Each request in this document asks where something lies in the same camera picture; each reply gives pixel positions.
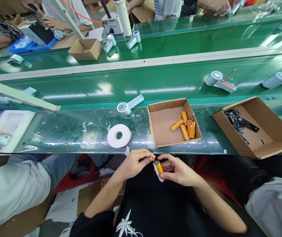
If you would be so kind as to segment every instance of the white tape roll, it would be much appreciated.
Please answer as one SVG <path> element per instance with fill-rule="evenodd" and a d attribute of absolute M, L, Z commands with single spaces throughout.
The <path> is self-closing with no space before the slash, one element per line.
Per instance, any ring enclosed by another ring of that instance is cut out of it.
<path fill-rule="evenodd" d="M 122 137 L 117 139 L 117 134 L 122 133 Z M 113 148 L 121 148 L 129 144 L 132 137 L 130 129 L 123 124 L 113 126 L 107 136 L 108 144 Z"/>
<path fill-rule="evenodd" d="M 17 64 L 22 64 L 22 62 L 24 61 L 23 57 L 21 57 L 17 54 L 14 54 L 13 56 L 11 56 L 10 60 L 13 61 L 14 63 L 17 63 Z"/>

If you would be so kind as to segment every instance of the packaging box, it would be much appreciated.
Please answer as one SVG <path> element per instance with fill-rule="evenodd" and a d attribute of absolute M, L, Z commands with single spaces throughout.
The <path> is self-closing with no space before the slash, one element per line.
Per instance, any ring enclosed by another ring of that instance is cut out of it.
<path fill-rule="evenodd" d="M 102 51 L 102 46 L 98 39 L 80 39 L 75 41 L 69 49 L 69 53 L 77 61 L 97 60 Z"/>
<path fill-rule="evenodd" d="M 107 3 L 107 8 L 110 12 L 116 12 L 115 3 L 114 1 L 110 1 Z M 145 23 L 149 21 L 154 21 L 154 1 L 153 0 L 145 0 L 144 3 L 134 8 L 130 14 L 129 19 L 130 23 Z"/>
<path fill-rule="evenodd" d="M 160 103 L 150 104 L 147 107 L 150 120 L 151 134 L 156 147 L 177 145 L 202 139 L 198 121 L 186 98 L 168 100 Z M 196 123 L 195 138 L 184 140 L 180 128 L 172 131 L 170 127 L 181 119 L 181 113 L 186 112 L 188 118 Z"/>
<path fill-rule="evenodd" d="M 224 111 L 233 108 L 259 128 L 257 133 L 244 128 L 243 136 L 249 145 L 224 115 Z M 212 116 L 241 156 L 264 159 L 282 152 L 282 120 L 259 97 L 225 107 Z"/>

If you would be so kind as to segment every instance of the blue plastic crate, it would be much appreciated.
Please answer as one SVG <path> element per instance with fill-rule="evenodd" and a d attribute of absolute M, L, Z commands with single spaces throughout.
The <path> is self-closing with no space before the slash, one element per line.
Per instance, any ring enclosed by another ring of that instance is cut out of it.
<path fill-rule="evenodd" d="M 56 44 L 57 41 L 58 40 L 56 38 L 53 38 L 53 40 L 48 45 L 44 45 L 44 46 L 40 46 L 40 45 L 33 42 L 33 44 L 31 44 L 28 47 L 28 49 L 31 50 L 32 52 L 50 50 Z"/>
<path fill-rule="evenodd" d="M 33 41 L 31 41 L 29 44 L 27 44 L 25 47 L 23 48 L 16 48 L 15 46 L 20 44 L 21 41 L 23 41 L 25 38 L 27 38 L 27 36 L 23 36 L 21 37 L 16 43 L 12 44 L 11 46 L 9 46 L 7 48 L 7 50 L 13 54 L 23 54 L 23 53 L 30 53 L 31 50 L 28 49 L 28 47 L 30 47 L 32 44 L 34 44 Z"/>

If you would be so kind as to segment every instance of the white paper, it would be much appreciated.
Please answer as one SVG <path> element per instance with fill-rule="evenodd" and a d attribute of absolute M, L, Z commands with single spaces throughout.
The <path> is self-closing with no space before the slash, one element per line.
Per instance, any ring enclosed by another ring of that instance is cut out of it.
<path fill-rule="evenodd" d="M 99 41 L 102 41 L 103 33 L 104 33 L 103 27 L 97 28 L 95 30 L 90 31 L 86 39 L 98 39 Z"/>

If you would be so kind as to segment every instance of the orange cable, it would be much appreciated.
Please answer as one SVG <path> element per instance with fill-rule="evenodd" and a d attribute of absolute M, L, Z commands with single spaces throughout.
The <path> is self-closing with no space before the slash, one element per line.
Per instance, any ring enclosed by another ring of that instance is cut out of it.
<path fill-rule="evenodd" d="M 95 20 L 91 20 L 91 19 L 88 19 L 86 17 L 84 17 L 83 15 L 79 14 L 77 11 L 75 11 L 70 5 L 68 5 L 64 0 L 61 0 L 62 2 L 65 3 L 65 5 L 67 5 L 72 11 L 74 11 L 76 14 L 80 15 L 82 18 L 86 19 L 86 20 L 89 20 L 89 21 L 92 21 L 92 22 L 95 22 L 95 23 L 98 23 L 98 24 L 102 24 L 102 21 L 95 21 Z"/>

